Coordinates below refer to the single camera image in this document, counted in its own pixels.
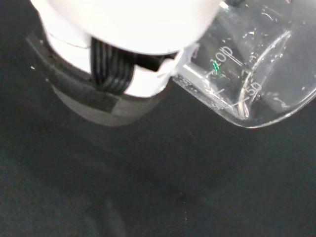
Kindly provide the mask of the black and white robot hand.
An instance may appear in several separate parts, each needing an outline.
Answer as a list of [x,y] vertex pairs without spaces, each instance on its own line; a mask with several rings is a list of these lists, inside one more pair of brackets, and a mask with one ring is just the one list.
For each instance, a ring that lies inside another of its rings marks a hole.
[[217,0],[34,0],[27,37],[59,99],[82,118],[122,126],[150,112],[189,62]]

